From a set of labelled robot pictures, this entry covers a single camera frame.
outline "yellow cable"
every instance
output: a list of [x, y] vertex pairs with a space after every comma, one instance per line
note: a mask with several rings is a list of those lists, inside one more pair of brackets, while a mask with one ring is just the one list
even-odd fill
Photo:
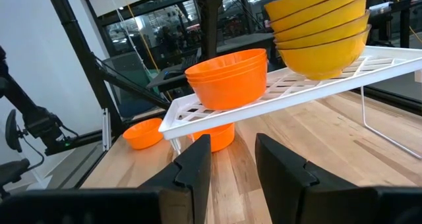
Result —
[[412, 29], [411, 26], [409, 26], [410, 31], [413, 33], [413, 35], [422, 43], [422, 39], [416, 34], [416, 32]]
[[[127, 8], [129, 9], [129, 12], [131, 13], [131, 16], [132, 16], [133, 20], [135, 20], [135, 16], [134, 16], [134, 14], [132, 12], [132, 9], [131, 9], [131, 6], [129, 6], [127, 0], [125, 0], [125, 4], [126, 4]], [[153, 58], [153, 56], [151, 54], [150, 48], [148, 47], [148, 44], [146, 43], [146, 41], [144, 39], [144, 36], [140, 32], [140, 29], [139, 29], [139, 34], [140, 34], [140, 37], [142, 38], [142, 41], [144, 42], [145, 48], [148, 51], [148, 54], [149, 54], [149, 56], [151, 58], [152, 63], [154, 64], [157, 72], [160, 72], [160, 70], [158, 69], [157, 64], [156, 64], [156, 62], [155, 62], [155, 60], [154, 60], [154, 58]], [[173, 100], [173, 98], [171, 97], [171, 95], [170, 95], [170, 93], [168, 91], [167, 91], [167, 95], [169, 96], [170, 100]]]

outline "wood grain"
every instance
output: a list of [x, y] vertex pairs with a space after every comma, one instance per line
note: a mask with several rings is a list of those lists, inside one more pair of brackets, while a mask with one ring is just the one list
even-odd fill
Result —
[[[421, 117], [367, 101], [372, 127], [422, 153]], [[347, 92], [236, 123], [233, 143], [212, 154], [207, 224], [271, 223], [255, 167], [257, 132], [359, 186], [422, 185], [422, 162], [364, 128], [360, 96]], [[134, 151], [120, 138], [82, 187], [136, 187], [174, 157], [165, 140]]]

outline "stack of yellow bowls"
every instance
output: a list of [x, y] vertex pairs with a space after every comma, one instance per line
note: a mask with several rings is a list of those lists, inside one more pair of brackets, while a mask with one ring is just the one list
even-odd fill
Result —
[[185, 71], [187, 81], [208, 109], [226, 110], [257, 100], [266, 89], [265, 49], [230, 53]]
[[284, 63], [311, 80], [334, 78], [362, 54], [366, 0], [277, 0], [265, 6]]

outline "yellow bowl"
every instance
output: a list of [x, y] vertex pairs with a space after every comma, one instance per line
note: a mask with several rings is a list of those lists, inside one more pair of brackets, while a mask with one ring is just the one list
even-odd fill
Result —
[[278, 20], [325, 0], [277, 0], [265, 5], [270, 20]]
[[277, 32], [274, 37], [279, 42], [308, 36], [335, 26], [339, 26], [365, 14], [366, 0], [354, 0], [316, 19], [304, 22], [293, 28]]
[[274, 32], [280, 32], [318, 18], [319, 16], [322, 16], [323, 14], [333, 11], [334, 9], [344, 6], [352, 1], [354, 0], [326, 0], [317, 5], [302, 9], [296, 13], [271, 22], [270, 25]]
[[300, 49], [279, 49], [284, 63], [310, 80], [326, 80], [341, 75], [365, 48], [371, 25], [348, 38]]
[[278, 42], [274, 40], [279, 49], [297, 49], [300, 47], [309, 47], [313, 45], [319, 45], [322, 43], [333, 42], [349, 36], [356, 35], [366, 29], [368, 24], [370, 11], [367, 11], [365, 15], [344, 23], [333, 28], [323, 30], [321, 32], [311, 34], [309, 36], [303, 36], [294, 40], [288, 40], [285, 42]]

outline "white dish rack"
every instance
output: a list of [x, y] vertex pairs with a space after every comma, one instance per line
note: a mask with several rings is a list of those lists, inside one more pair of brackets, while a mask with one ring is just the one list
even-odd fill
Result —
[[[422, 50], [367, 46], [360, 58], [344, 69], [341, 76], [330, 80], [308, 80], [288, 68], [267, 74], [267, 89], [258, 100], [237, 109], [215, 111], [207, 109], [195, 94], [172, 101], [159, 131], [180, 154], [177, 138], [208, 128], [233, 123], [265, 113], [284, 109], [314, 99], [331, 96], [375, 82], [394, 78], [422, 69]], [[373, 128], [370, 130], [393, 142]], [[405, 146], [395, 145], [421, 159], [422, 157]]]

